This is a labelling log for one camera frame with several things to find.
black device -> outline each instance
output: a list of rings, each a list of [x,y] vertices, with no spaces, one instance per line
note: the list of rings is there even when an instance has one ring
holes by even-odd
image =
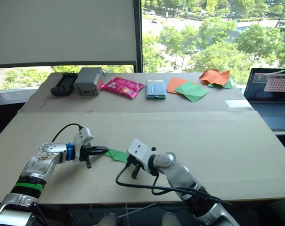
[[[285,90],[271,90],[272,80],[285,88],[285,69],[252,68],[244,96],[271,129],[285,130]]]
[[[58,84],[51,88],[52,95],[57,97],[68,96],[73,90],[73,84],[78,76],[76,73],[63,73],[63,77]]]

orange paper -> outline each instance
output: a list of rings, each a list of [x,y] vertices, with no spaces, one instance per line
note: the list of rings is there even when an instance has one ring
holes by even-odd
[[[218,84],[225,85],[229,79],[230,70],[219,73],[217,69],[205,71],[201,76],[200,80],[203,85],[207,84]]]
[[[166,90],[167,90],[167,92],[169,92],[169,93],[174,93],[174,94],[179,94],[179,95],[180,95],[180,93],[177,93],[177,92],[175,91],[175,89],[176,89],[178,86],[182,85],[183,83],[185,83],[185,82],[187,82],[187,81],[188,81],[188,80],[185,80],[185,79],[172,78],[171,81],[170,81],[170,83],[169,83],[168,86],[166,87]]]

pink packet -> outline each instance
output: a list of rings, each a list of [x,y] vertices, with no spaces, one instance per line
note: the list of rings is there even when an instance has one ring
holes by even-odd
[[[142,83],[114,77],[109,82],[102,85],[101,88],[124,95],[126,97],[134,98],[138,94],[139,90],[141,90],[143,87],[145,87],[145,85]]]

window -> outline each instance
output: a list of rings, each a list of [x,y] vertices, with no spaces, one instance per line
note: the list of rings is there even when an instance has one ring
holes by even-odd
[[[132,73],[132,65],[67,65],[0,69],[0,92],[37,89],[52,72],[79,72],[82,67],[102,67],[105,73]]]
[[[285,0],[142,0],[144,72],[285,68]]]

smartphone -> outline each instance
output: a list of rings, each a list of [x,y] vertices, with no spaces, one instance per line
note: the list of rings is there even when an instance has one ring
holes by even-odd
[[[166,86],[164,80],[147,80],[147,98],[165,99]]]

